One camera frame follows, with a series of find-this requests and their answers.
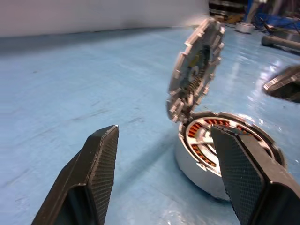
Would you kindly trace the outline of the silver round metal can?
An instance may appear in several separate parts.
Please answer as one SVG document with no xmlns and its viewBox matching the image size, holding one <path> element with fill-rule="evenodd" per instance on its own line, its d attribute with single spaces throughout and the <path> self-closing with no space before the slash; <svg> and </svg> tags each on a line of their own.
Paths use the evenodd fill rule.
<svg viewBox="0 0 300 225">
<path fill-rule="evenodd" d="M 243 34 L 251 34 L 254 30 L 254 25 L 247 22 L 238 22 L 236 23 L 235 30 Z"/>
</svg>

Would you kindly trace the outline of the grey cylindrical bar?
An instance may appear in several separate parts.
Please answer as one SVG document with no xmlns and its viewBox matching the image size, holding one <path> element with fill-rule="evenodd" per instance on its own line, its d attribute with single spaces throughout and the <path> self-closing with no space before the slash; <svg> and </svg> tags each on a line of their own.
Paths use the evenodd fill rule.
<svg viewBox="0 0 300 225">
<path fill-rule="evenodd" d="M 300 51 L 300 37 L 295 37 L 289 40 L 276 36 L 263 36 L 261 43 L 263 46 L 278 45 L 281 47 L 286 47 L 296 51 Z"/>
</svg>

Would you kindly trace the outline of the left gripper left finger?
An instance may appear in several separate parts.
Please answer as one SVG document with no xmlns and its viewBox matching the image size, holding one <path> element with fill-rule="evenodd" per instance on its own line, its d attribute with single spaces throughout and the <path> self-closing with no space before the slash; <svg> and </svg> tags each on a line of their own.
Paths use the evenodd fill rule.
<svg viewBox="0 0 300 225">
<path fill-rule="evenodd" d="M 31 225 L 105 225 L 118 138 L 117 125 L 91 134 L 62 168 Z"/>
</svg>

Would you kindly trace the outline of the finned silver motor cover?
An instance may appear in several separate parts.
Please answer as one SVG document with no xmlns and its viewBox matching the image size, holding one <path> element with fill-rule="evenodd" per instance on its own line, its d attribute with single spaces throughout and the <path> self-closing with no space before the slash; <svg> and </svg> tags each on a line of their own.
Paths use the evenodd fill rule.
<svg viewBox="0 0 300 225">
<path fill-rule="evenodd" d="M 207 94 L 224 48 L 224 25 L 205 19 L 185 41 L 172 72 L 166 110 L 173 122 L 186 122 Z"/>
</svg>

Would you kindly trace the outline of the silver stator housing copper windings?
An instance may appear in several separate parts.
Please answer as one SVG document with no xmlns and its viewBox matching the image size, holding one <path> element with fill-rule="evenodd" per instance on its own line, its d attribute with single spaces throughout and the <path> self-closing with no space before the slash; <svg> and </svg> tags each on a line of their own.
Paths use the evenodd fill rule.
<svg viewBox="0 0 300 225">
<path fill-rule="evenodd" d="M 255 124 L 227 112 L 196 112 L 179 123 L 179 142 L 175 157 L 181 171 L 200 189 L 216 199 L 229 201 L 221 177 L 219 160 L 210 134 L 213 125 L 236 128 L 252 135 L 260 146 L 286 168 L 283 152 L 275 141 Z"/>
</svg>

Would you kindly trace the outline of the blue tarp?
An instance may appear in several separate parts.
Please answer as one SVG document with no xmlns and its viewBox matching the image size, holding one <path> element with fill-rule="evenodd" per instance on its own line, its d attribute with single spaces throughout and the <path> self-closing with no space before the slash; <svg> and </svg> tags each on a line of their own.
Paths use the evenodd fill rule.
<svg viewBox="0 0 300 225">
<path fill-rule="evenodd" d="M 259 28 L 266 24 L 276 28 L 300 31 L 300 12 L 284 11 L 279 15 L 273 15 L 266 10 L 260 10 L 255 14 L 253 24 Z"/>
</svg>

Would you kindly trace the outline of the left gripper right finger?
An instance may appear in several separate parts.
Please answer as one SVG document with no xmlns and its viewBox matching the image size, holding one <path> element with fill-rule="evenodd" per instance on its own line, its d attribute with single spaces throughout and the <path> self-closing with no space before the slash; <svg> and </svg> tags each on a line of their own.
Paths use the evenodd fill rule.
<svg viewBox="0 0 300 225">
<path fill-rule="evenodd" d="M 240 225 L 300 225 L 300 184 L 249 133 L 214 125 L 222 180 Z"/>
</svg>

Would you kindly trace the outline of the blue plastic table cover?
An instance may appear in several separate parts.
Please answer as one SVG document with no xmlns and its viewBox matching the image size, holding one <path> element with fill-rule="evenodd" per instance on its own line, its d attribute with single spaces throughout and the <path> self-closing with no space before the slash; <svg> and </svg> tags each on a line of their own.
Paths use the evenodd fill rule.
<svg viewBox="0 0 300 225">
<path fill-rule="evenodd" d="M 239 225 L 178 168 L 165 100 L 193 28 L 0 38 L 0 225 L 30 225 L 96 130 L 120 128 L 105 225 Z"/>
</svg>

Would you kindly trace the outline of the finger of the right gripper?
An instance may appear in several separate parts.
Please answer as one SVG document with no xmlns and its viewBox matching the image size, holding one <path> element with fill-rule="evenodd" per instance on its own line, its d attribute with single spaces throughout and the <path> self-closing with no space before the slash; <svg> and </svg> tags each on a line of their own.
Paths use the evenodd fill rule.
<svg viewBox="0 0 300 225">
<path fill-rule="evenodd" d="M 291 65 L 274 73 L 262 90 L 274 98 L 300 102 L 300 65 Z"/>
</svg>

